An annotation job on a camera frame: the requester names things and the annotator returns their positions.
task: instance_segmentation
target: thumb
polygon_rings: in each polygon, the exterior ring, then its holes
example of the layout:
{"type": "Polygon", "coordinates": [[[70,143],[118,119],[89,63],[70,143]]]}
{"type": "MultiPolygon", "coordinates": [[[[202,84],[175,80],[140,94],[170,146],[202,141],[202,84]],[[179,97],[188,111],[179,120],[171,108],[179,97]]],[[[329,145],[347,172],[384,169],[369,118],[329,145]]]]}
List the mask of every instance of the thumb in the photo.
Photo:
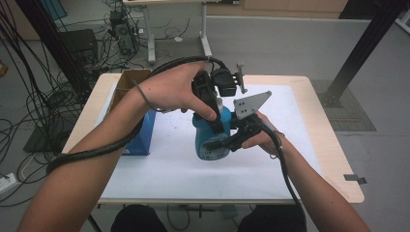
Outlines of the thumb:
{"type": "Polygon", "coordinates": [[[190,109],[195,111],[202,118],[209,121],[214,121],[217,119],[217,113],[209,105],[207,105],[200,99],[192,98],[192,100],[190,101],[190,105],[190,109]]]}

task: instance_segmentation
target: electrical equipment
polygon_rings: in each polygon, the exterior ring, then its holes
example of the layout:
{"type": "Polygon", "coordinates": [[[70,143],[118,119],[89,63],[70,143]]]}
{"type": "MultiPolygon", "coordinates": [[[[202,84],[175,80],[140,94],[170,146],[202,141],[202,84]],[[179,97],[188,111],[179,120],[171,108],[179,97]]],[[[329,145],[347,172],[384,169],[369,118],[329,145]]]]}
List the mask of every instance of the electrical equipment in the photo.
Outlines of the electrical equipment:
{"type": "Polygon", "coordinates": [[[136,53],[136,40],[133,35],[133,30],[126,19],[124,12],[111,11],[109,20],[111,22],[112,31],[117,39],[117,44],[122,55],[130,55],[136,53]]]}
{"type": "Polygon", "coordinates": [[[93,30],[60,32],[60,37],[77,64],[97,63],[99,49],[93,30]]]}

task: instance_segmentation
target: cardboard box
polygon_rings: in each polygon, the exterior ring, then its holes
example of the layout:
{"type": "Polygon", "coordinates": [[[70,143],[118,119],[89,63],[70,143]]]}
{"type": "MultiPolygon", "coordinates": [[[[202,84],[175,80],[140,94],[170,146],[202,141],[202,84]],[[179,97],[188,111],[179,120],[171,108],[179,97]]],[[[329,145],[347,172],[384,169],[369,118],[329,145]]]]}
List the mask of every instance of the cardboard box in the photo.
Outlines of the cardboard box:
{"type": "MultiPolygon", "coordinates": [[[[141,83],[151,73],[150,70],[127,70],[123,71],[114,91],[108,112],[112,110],[118,102],[134,87],[132,79],[141,83]]],[[[156,111],[148,111],[143,120],[141,131],[138,136],[131,141],[124,150],[123,156],[148,156],[150,154],[151,137],[156,118],[156,111]]]]}

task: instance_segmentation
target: black pole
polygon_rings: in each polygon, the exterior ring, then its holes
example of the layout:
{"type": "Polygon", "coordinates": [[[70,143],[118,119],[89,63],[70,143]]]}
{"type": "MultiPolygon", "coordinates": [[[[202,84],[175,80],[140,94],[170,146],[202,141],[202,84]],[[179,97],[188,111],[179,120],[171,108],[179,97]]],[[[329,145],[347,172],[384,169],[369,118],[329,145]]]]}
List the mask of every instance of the black pole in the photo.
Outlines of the black pole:
{"type": "Polygon", "coordinates": [[[57,27],[49,13],[45,10],[42,0],[15,0],[21,8],[39,37],[44,42],[57,65],[73,86],[82,103],[86,103],[91,94],[83,72],[75,63],[69,50],[60,39],[57,27]]]}
{"type": "Polygon", "coordinates": [[[324,107],[339,107],[339,99],[374,48],[401,13],[407,0],[385,0],[338,72],[328,91],[319,94],[324,107]]]}

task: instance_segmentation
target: finger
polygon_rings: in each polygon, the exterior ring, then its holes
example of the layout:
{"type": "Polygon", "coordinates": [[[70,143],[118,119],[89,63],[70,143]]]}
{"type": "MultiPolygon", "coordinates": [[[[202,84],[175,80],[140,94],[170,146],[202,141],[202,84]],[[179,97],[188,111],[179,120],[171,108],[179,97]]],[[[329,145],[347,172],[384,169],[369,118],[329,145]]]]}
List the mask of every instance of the finger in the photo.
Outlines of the finger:
{"type": "Polygon", "coordinates": [[[217,119],[217,113],[197,97],[191,98],[189,108],[206,120],[214,121],[217,119]]]}
{"type": "Polygon", "coordinates": [[[242,148],[250,148],[256,145],[265,144],[265,143],[272,143],[271,138],[265,132],[261,132],[256,136],[248,139],[247,141],[242,143],[242,148]]]}

